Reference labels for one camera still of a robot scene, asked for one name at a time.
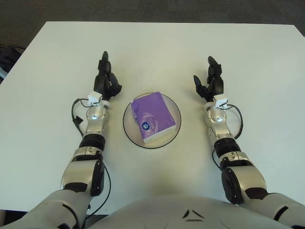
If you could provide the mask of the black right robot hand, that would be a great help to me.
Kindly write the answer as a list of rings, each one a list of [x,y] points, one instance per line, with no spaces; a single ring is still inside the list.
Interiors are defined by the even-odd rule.
[[[196,92],[200,95],[200,97],[204,98],[206,102],[212,102],[215,95],[224,93],[224,82],[221,78],[221,65],[212,56],[208,57],[208,63],[208,87],[202,85],[200,79],[196,75],[193,76],[193,79]]]

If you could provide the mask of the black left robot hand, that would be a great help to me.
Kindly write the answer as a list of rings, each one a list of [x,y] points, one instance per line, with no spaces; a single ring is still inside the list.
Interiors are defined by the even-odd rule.
[[[93,90],[102,95],[102,99],[109,101],[121,92],[122,86],[112,73],[112,66],[107,51],[103,52],[98,64],[98,75],[95,77]]]

